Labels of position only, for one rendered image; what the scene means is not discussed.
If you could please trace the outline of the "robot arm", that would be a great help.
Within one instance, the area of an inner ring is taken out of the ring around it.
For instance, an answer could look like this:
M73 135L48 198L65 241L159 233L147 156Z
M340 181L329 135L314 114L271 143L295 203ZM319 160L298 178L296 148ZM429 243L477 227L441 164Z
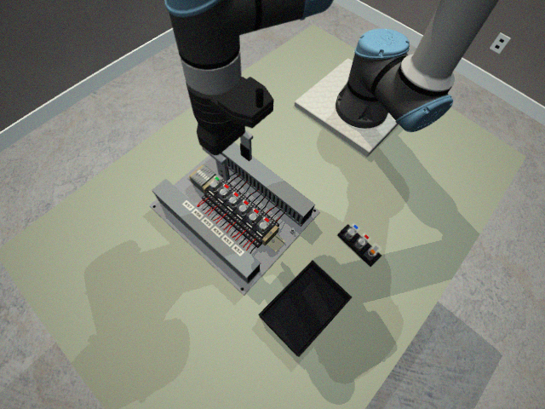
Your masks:
M181 59L198 69L216 69L238 57L240 35L305 20L334 0L164 1ZM453 71L498 1L441 0L413 55L407 56L410 42L400 32L364 33L336 99L339 117L369 129L390 113L408 132L441 118L453 104L448 95Z

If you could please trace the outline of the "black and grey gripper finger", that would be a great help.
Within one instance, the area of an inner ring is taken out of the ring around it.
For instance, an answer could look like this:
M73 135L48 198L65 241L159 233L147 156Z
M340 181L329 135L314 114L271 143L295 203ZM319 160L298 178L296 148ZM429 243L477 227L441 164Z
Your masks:
M252 159L252 149L251 149L251 140L253 139L253 135L249 133L247 130L245 133L240 137L240 152L241 156L246 158L248 161Z
M221 176L223 179L225 179L226 181L228 181L228 180L230 179L230 176L229 176L229 169L227 168L227 158L225 158L225 157L224 157L223 155L221 155L221 154L219 154L219 155L213 155L213 154L209 153L209 152L208 152L206 149L204 149L203 147L202 147L202 149L203 149L208 155L210 155L212 158L215 159L219 176Z

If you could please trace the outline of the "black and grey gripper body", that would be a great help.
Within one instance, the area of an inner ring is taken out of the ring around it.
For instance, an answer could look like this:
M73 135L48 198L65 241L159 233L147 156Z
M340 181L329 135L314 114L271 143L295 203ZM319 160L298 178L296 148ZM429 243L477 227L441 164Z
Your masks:
M267 88L252 77L241 77L240 50L231 63L220 70L195 70L181 59L193 114L198 121L198 141L213 155L221 154L241 137L244 126L253 129L273 112L274 99Z

